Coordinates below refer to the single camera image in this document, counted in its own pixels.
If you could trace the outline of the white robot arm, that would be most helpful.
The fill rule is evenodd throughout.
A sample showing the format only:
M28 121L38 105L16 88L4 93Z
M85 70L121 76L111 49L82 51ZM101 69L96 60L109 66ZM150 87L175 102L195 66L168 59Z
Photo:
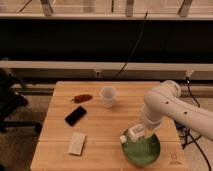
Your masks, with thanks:
M179 99L180 86L167 80L144 94L141 119L146 129L157 128L164 116L200 133L213 141L213 112L193 106Z

